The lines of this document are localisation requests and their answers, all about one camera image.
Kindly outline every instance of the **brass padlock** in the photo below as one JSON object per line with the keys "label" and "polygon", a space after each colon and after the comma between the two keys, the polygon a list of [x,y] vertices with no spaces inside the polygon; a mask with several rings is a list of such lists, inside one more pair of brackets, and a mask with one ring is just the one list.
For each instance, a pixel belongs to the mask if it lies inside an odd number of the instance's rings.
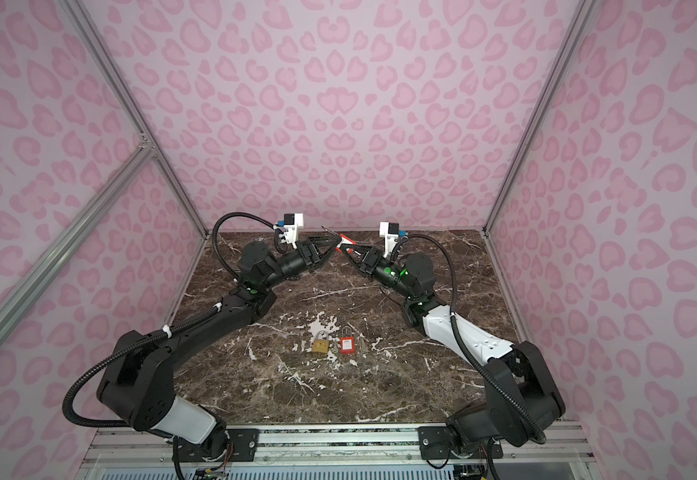
{"label": "brass padlock", "polygon": [[316,334],[311,351],[314,353],[327,353],[330,351],[330,342],[327,341],[327,331],[323,330]]}

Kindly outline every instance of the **marble tabletop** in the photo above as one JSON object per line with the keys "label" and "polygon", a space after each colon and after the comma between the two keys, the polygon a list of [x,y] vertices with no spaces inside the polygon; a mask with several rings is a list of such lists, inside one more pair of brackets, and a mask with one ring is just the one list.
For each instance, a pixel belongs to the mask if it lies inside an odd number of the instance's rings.
{"label": "marble tabletop", "polygon": [[[489,255],[477,231],[425,232],[456,265],[458,312],[488,332],[516,342]],[[377,233],[349,232],[381,246]],[[270,235],[224,234],[221,248],[236,266],[241,248]],[[449,301],[443,256],[417,240],[405,253],[429,254],[437,291]],[[204,310],[233,287],[208,245],[176,319]],[[407,326],[400,307],[348,265],[341,254],[315,274],[275,288],[278,300],[259,322],[223,337],[176,372],[180,395],[219,413],[228,423],[441,422],[483,398],[482,379],[454,352]],[[331,340],[327,355],[310,351],[316,332],[331,339],[344,327],[356,351],[342,355]]]}

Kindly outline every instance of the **diagonal metal bar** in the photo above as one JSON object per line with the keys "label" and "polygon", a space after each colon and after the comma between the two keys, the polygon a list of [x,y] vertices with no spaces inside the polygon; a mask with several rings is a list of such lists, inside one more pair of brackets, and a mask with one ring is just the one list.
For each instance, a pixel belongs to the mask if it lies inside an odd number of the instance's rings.
{"label": "diagonal metal bar", "polygon": [[601,2],[599,0],[580,0],[580,3],[575,10],[572,22],[567,28],[567,33],[562,41],[562,46],[557,52],[556,57],[551,65],[551,70],[548,78],[543,85],[543,90],[540,91],[540,96],[535,104],[535,109],[529,117],[527,127],[522,133],[522,138],[519,140],[519,147],[516,149],[513,158],[511,159],[510,167],[503,178],[503,183],[500,185],[495,205],[489,211],[487,223],[484,226],[484,231],[489,233],[497,223],[503,207],[506,205],[511,188],[516,183],[516,178],[522,170],[522,166],[532,150],[535,139],[543,127],[543,122],[551,110],[553,100],[559,89],[564,83],[564,79],[569,72],[570,67],[574,63],[575,55],[583,43],[585,33],[596,17],[598,7]]}
{"label": "diagonal metal bar", "polygon": [[151,145],[145,142],[36,261],[31,272],[17,285],[12,295],[0,305],[0,346],[150,158],[153,158],[153,150]]}
{"label": "diagonal metal bar", "polygon": [[172,169],[170,162],[167,160],[167,155],[151,131],[151,128],[146,121],[146,117],[143,115],[137,101],[135,100],[135,97],[132,95],[130,88],[127,86],[119,66],[114,62],[109,49],[104,43],[103,37],[101,36],[100,32],[98,32],[95,23],[90,17],[90,13],[84,7],[81,0],[58,0],[58,3],[65,11],[69,21],[74,26],[76,33],[79,35],[80,40],[82,43],[84,43],[87,51],[90,53],[90,56],[98,65],[98,68],[111,87],[113,94],[122,105],[122,109],[124,110],[127,118],[135,126],[135,129],[140,132],[141,138],[151,142],[154,148],[157,150],[156,161],[167,179],[167,183],[170,185],[170,188],[175,193],[176,197],[178,197],[183,210],[185,210],[191,218],[191,222],[199,231],[200,236],[202,238],[206,238],[207,229],[202,221],[202,216],[196,209],[196,206],[186,192],[186,189],[183,188],[183,185],[178,180],[175,171]]}

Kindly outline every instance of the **black mounting plate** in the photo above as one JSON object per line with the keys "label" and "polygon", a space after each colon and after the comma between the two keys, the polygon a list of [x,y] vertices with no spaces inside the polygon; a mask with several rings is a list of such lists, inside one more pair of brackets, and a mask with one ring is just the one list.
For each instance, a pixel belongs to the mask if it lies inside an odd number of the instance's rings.
{"label": "black mounting plate", "polygon": [[[455,446],[452,445],[452,434],[447,427],[418,427],[417,439],[420,447],[420,457],[423,460],[444,460],[448,456],[450,460],[454,459],[455,455],[449,450]],[[425,445],[424,440],[428,440],[428,445]],[[485,448],[487,447],[486,440],[483,444]],[[493,458],[503,457],[503,447],[499,443],[493,444],[492,456]]]}
{"label": "black mounting plate", "polygon": [[[259,431],[257,428],[229,428],[226,432],[228,432],[228,437],[234,446],[228,461],[252,462],[258,449]],[[181,463],[205,461],[202,458],[202,450],[199,446],[179,438],[178,447],[178,460]]]}

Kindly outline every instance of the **pink patterned wall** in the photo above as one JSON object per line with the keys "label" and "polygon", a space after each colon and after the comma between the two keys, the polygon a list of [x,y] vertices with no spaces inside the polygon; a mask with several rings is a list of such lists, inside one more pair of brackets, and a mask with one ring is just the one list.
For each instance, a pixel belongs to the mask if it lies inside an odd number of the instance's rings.
{"label": "pink patterned wall", "polygon": [[607,477],[697,478],[697,1],[604,3],[494,237]]}
{"label": "pink patterned wall", "polygon": [[411,228],[483,225],[577,0],[85,4],[208,226]]}
{"label": "pink patterned wall", "polygon": [[[172,314],[199,242],[147,164],[0,348],[0,479],[73,477],[94,430],[63,417],[66,390],[124,332],[152,331]],[[96,385],[83,389],[77,411],[112,418]]]}
{"label": "pink patterned wall", "polygon": [[137,143],[52,0],[0,2],[0,302]]}

